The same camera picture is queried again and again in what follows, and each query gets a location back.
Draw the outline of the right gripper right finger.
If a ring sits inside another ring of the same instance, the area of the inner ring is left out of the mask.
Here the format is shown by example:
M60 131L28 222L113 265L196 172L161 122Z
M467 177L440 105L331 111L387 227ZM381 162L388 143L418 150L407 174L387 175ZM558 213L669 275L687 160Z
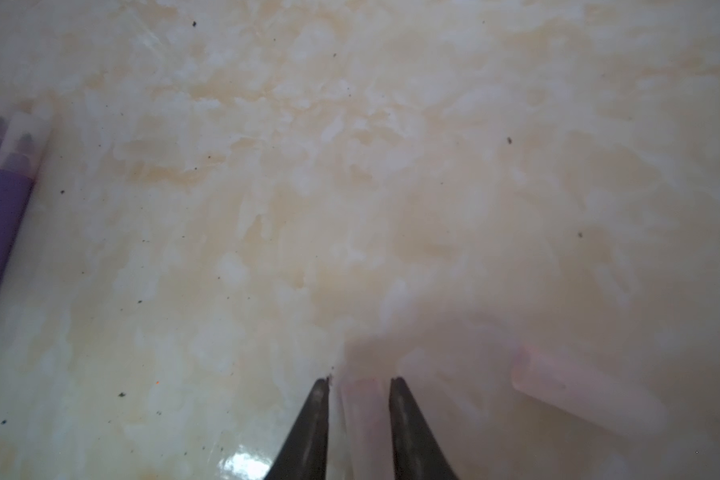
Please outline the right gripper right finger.
M391 379L389 391L396 480L457 480L407 382Z

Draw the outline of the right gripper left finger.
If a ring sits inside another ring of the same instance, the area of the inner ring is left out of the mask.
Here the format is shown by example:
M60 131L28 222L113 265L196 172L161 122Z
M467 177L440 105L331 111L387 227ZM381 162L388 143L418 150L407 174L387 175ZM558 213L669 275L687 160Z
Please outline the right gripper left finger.
M326 479L329 400L330 380L316 380L265 480Z

